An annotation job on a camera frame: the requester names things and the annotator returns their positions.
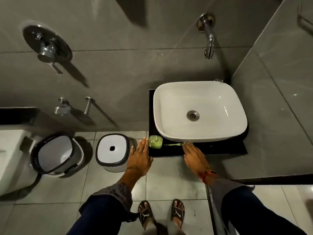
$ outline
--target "white sink basin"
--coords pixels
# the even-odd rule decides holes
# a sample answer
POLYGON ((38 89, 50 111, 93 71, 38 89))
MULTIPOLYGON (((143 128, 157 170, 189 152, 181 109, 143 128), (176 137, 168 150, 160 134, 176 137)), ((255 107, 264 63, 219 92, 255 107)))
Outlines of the white sink basin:
POLYGON ((159 86, 153 97, 153 114, 159 133, 177 142, 224 140, 242 134, 248 125, 234 89, 217 81, 159 86))

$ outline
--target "sink drain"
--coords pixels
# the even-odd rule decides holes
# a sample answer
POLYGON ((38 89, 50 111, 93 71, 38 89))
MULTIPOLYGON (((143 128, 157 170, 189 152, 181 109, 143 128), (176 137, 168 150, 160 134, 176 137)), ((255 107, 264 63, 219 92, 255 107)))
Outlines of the sink drain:
POLYGON ((199 119, 199 114, 195 110, 190 110, 187 113, 187 118, 191 121, 197 121, 199 119))

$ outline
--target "black slide sandal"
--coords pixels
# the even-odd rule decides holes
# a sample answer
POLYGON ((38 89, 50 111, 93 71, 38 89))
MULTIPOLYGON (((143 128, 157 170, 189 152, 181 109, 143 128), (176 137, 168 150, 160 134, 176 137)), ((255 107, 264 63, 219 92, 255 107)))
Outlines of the black slide sandal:
POLYGON ((182 203, 182 206, 184 206, 181 200, 178 200, 178 199, 173 200, 172 208, 171 208, 171 221, 173 221, 173 218, 176 217, 183 223, 184 217, 185 217, 185 210, 175 207, 174 205, 175 201, 177 201, 177 206, 179 205, 179 203, 182 203))
POLYGON ((143 226, 143 224, 145 223, 145 221, 152 217, 153 222, 155 223, 154 217, 153 217, 153 213, 152 213, 152 209, 151 206, 149 204, 148 201, 143 200, 140 202, 140 204, 138 205, 138 213, 139 213, 139 220, 141 222, 141 225, 143 226), (148 204, 148 209, 144 210, 143 212, 139 212, 139 207, 142 206, 143 208, 145 208, 145 202, 148 204))

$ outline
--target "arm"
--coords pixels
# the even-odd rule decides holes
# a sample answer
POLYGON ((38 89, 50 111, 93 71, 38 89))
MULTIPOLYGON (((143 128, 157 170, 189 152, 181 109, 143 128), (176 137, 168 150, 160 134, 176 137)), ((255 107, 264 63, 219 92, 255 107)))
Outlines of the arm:
MULTIPOLYGON (((184 159, 189 169, 201 177, 212 171, 205 155, 189 143, 183 145, 184 159)), ((230 180, 218 178, 216 174, 205 177, 211 188, 215 207, 228 228, 229 221, 240 235, 304 234, 300 228, 266 208, 252 193, 253 188, 230 180)))
POLYGON ((147 174, 153 158, 148 155, 149 141, 140 140, 136 152, 134 147, 128 158, 127 169, 120 180, 91 195, 81 206, 81 217, 72 226, 67 235, 118 234, 123 221, 135 221, 137 213, 131 213, 131 190, 140 177, 147 174))

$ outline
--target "foot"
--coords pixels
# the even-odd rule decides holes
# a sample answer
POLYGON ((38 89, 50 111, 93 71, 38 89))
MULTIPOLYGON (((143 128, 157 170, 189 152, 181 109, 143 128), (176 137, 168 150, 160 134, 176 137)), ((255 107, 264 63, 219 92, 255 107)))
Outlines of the foot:
MULTIPOLYGON (((144 202, 144 207, 142 205, 140 205, 138 208, 138 212, 143 213, 147 209, 148 209, 148 203, 144 202)), ((147 220, 143 223, 143 228, 146 230, 148 222, 152 222, 152 221, 153 221, 153 217, 148 217, 147 220)))
MULTIPOLYGON (((174 201, 174 207, 185 211, 185 207, 181 202, 178 204, 177 201, 174 201)), ((178 227, 182 227, 182 221, 179 218, 173 217, 172 220, 177 224, 178 227)))

